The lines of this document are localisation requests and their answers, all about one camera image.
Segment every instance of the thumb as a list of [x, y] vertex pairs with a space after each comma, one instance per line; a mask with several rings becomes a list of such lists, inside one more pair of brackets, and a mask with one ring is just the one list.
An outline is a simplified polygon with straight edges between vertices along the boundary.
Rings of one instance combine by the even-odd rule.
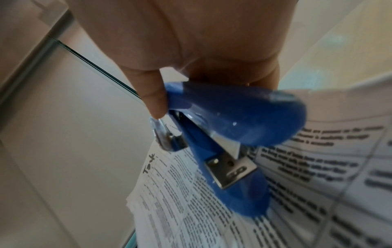
[[159, 70], [120, 68], [147, 106], [151, 116], [155, 119], [162, 118], [167, 113], [167, 96]]

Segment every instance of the white paper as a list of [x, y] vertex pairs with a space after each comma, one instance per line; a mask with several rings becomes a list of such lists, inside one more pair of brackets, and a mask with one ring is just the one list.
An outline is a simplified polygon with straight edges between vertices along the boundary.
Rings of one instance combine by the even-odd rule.
[[392, 76], [292, 93], [307, 105], [305, 127], [254, 151], [269, 182], [267, 215], [233, 213], [189, 149], [168, 153], [154, 142], [127, 199], [138, 247], [392, 247]]

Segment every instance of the hand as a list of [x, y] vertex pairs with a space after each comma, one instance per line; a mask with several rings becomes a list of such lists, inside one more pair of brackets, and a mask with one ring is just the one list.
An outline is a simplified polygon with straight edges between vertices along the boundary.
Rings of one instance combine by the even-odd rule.
[[277, 88], [297, 0], [68, 0], [154, 118], [167, 112], [159, 69], [192, 80]]

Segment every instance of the blue stapler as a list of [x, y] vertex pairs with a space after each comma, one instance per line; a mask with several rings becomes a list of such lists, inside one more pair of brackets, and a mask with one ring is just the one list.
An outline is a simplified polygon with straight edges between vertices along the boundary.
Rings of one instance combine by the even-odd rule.
[[166, 83], [169, 115], [182, 132], [173, 135], [151, 118], [163, 150], [189, 147], [216, 196], [232, 211], [255, 217], [269, 205], [267, 181], [248, 157], [252, 147], [277, 145], [306, 122], [295, 96], [259, 87], [196, 82]]

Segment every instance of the paper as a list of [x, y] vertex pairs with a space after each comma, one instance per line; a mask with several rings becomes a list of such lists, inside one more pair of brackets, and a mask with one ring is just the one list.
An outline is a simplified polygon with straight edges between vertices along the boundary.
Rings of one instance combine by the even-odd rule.
[[305, 127], [253, 154], [269, 182], [267, 215], [233, 213], [189, 149], [168, 153], [154, 142], [127, 199], [138, 247], [391, 248], [392, 76], [292, 93], [307, 104]]

